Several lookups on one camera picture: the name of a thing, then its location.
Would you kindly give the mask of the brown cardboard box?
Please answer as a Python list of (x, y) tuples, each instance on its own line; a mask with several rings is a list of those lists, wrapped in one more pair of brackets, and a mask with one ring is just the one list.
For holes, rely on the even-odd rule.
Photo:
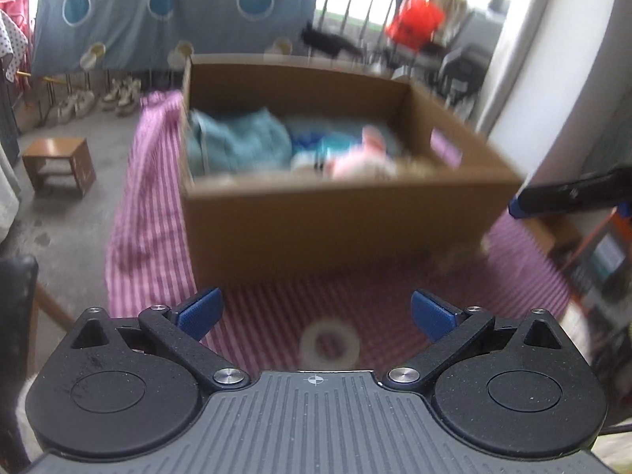
[(329, 181), (305, 175), (193, 177), (180, 160), (188, 252), (198, 285), (254, 284), (480, 241), (521, 178), (421, 85), (322, 59), (196, 55), (184, 110), (266, 108), (277, 118), (388, 125), (428, 175)]

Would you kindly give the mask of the black chair seat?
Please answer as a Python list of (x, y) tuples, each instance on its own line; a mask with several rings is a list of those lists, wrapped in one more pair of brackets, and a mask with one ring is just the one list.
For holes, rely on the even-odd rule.
[(21, 445), (15, 406), (28, 377), (32, 304), (39, 266), (30, 255), (1, 259), (1, 468), (21, 472), (28, 458)]

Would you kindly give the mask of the red plastic bag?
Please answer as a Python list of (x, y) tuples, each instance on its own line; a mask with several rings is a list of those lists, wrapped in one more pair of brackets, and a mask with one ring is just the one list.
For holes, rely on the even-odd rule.
[(444, 18), (444, 11), (432, 1), (406, 0), (386, 27), (385, 34), (397, 45), (420, 50), (431, 41)]

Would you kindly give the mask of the blue patterned hanging blanket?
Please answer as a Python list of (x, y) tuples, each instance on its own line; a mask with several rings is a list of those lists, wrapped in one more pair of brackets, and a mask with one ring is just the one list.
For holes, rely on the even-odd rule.
[(32, 71), (183, 69), (192, 54), (263, 54), (288, 47), (316, 0), (39, 0)]

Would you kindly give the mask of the wheelchair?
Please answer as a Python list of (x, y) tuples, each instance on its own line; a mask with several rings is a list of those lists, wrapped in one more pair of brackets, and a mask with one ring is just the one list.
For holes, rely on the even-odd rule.
[(344, 60), (359, 63), (377, 74), (418, 79), (449, 108), (474, 102), (492, 60), (492, 55), (477, 44), (433, 53), (423, 50), (406, 53), (401, 45), (360, 44), (343, 34), (314, 28), (310, 23), (301, 30), (300, 39), (309, 50), (330, 60), (343, 56)]

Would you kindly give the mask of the teal knitted cloth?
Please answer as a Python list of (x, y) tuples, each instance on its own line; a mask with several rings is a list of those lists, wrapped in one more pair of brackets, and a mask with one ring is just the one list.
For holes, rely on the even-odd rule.
[(292, 139), (266, 108), (226, 120), (191, 110), (186, 154), (193, 177), (284, 170), (292, 159)]

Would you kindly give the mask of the small wooden stool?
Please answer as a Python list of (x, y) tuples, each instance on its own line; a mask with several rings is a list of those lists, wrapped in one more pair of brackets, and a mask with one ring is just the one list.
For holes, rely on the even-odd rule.
[(91, 190), (96, 173), (86, 138), (39, 138), (21, 153), (24, 170), (35, 193), (49, 179), (72, 178), (81, 196)]

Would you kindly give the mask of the pink round plush toy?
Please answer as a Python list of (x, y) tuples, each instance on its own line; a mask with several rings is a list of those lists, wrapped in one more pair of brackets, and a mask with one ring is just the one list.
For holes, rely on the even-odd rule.
[(392, 179), (396, 164), (387, 153), (384, 136), (375, 126), (362, 129), (361, 142), (325, 163), (324, 172), (332, 180), (358, 178)]

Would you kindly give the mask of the white green sneakers pair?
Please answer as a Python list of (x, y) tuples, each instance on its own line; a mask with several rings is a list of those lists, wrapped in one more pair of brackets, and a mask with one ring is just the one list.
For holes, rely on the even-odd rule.
[(100, 101), (103, 111), (113, 111), (117, 116), (132, 115), (138, 107), (141, 95), (141, 80), (128, 77), (122, 80), (114, 79), (110, 91)]

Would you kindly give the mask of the polka dot cloth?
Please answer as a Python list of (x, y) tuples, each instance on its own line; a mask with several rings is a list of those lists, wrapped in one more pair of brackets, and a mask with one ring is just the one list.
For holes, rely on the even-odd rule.
[(8, 14), (1, 12), (0, 21), (0, 58), (4, 77), (9, 83), (15, 81), (15, 77), (21, 61), (28, 50), (28, 39), (12, 21)]

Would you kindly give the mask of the blue wet wipes pack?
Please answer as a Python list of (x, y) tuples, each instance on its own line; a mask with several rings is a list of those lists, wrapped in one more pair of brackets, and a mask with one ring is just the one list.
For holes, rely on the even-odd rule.
[(359, 137), (340, 132), (308, 131), (291, 135), (290, 138), (292, 171), (322, 171), (331, 158), (345, 154), (361, 143)]

